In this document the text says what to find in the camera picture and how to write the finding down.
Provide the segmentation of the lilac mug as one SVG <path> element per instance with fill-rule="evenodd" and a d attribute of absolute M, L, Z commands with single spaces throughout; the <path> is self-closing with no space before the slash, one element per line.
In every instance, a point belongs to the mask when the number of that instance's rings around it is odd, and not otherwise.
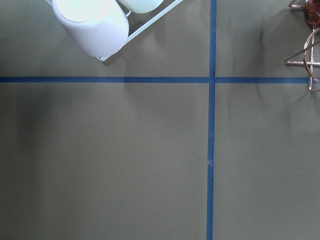
<path fill-rule="evenodd" d="M 53 0 L 56 19 L 86 54 L 109 57 L 129 36 L 129 22 L 115 0 Z"/>

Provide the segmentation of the white mug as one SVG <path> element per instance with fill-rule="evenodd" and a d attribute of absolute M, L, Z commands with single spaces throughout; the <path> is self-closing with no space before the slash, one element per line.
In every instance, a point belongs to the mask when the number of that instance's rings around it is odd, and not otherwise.
<path fill-rule="evenodd" d="M 163 0 L 119 0 L 128 10 L 137 14 L 144 14 L 155 10 Z"/>

